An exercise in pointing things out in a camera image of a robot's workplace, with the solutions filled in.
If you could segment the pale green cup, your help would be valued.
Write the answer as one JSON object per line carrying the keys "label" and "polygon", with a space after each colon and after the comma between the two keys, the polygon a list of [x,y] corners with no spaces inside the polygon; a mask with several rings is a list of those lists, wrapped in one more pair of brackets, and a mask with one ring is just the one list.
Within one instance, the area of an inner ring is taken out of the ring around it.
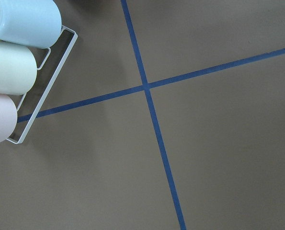
{"label": "pale green cup", "polygon": [[23,95],[36,76],[36,60],[29,48],[0,41],[0,94]]}

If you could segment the light blue cup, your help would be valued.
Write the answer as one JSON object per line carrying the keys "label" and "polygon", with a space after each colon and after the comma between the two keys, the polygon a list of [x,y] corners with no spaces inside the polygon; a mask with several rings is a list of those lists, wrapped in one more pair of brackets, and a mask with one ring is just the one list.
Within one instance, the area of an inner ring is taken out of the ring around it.
{"label": "light blue cup", "polygon": [[52,0],[0,0],[0,40],[49,48],[61,29],[61,14]]}

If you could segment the pink cup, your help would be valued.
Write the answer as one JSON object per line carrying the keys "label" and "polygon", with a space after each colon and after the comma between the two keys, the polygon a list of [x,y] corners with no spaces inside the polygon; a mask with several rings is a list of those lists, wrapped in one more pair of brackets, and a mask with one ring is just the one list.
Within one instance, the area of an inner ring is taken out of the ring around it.
{"label": "pink cup", "polygon": [[13,100],[0,94],[0,142],[6,140],[17,124],[17,109]]}

